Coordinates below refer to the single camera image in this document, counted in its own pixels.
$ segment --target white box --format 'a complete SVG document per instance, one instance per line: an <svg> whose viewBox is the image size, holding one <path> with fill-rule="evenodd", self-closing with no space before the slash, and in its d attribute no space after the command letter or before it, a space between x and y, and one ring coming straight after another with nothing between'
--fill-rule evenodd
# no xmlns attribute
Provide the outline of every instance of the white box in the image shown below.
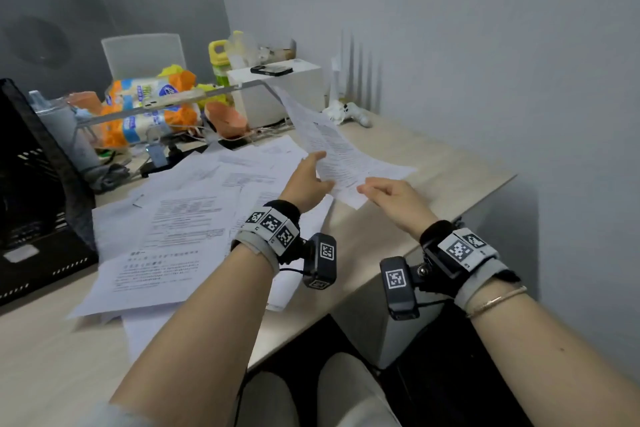
<svg viewBox="0 0 640 427"><path fill-rule="evenodd" d="M300 105L317 111L324 109L324 76L322 68L302 59L290 59L273 63L293 68L293 73L283 76L257 75L250 68L232 69L227 73L229 83L247 83L268 80L291 95ZM287 116L284 107L264 87L247 88L232 92L236 110L244 115L250 128L276 123Z"/></svg>

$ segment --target desk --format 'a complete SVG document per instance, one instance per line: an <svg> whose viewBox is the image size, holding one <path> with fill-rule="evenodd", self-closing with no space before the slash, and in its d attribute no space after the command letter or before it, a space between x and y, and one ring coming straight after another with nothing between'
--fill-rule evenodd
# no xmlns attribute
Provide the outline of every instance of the desk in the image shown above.
<svg viewBox="0 0 640 427"><path fill-rule="evenodd" d="M373 157L417 167L408 181L429 199L441 218L458 217L514 177L468 151L370 116L373 128L348 123L341 127L345 136ZM291 136L300 143L294 131ZM126 188L118 189L98 202L115 201L126 192ZM249 367L379 274L382 258L407 255L417 246L372 203L357 211L343 203L334 204L323 231L338 242L338 280L325 291L300 287L283 312L267 311ZM88 319L64 319L89 291L95 270L92 267L61 284L52 284L44 289L48 293L40 293L31 302L23 300L21 307L9 304L0 309L0 314L8 311L0 316L3 426L73 426L96 402L107 400L127 372L126 338L119 322L99 326L87 324Z"/></svg>

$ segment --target white pants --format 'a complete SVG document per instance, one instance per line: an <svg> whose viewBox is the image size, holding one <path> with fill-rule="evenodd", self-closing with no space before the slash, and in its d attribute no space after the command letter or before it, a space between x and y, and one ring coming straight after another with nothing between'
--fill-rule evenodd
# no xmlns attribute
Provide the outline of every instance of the white pants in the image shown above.
<svg viewBox="0 0 640 427"><path fill-rule="evenodd" d="M318 380L317 427L400 427L382 388L361 361L337 353ZM244 388L237 427L299 427L287 384L259 373Z"/></svg>

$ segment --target smartphone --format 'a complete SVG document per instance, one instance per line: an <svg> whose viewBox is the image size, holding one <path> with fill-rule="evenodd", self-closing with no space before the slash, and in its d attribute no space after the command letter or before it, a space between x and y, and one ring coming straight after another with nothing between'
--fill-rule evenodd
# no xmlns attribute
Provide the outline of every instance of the smartphone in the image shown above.
<svg viewBox="0 0 640 427"><path fill-rule="evenodd" d="M256 73L257 75L282 76L293 73L293 68L287 66L279 66L277 64L269 64L267 66L259 64L258 66L253 66L251 68L251 72Z"/></svg>

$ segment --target sleeve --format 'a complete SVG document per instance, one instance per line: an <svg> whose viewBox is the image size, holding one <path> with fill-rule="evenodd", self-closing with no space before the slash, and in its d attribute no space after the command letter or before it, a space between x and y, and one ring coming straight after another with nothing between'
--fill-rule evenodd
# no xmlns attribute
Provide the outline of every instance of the sleeve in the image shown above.
<svg viewBox="0 0 640 427"><path fill-rule="evenodd" d="M102 403L78 427L154 427L154 423L117 405Z"/></svg>

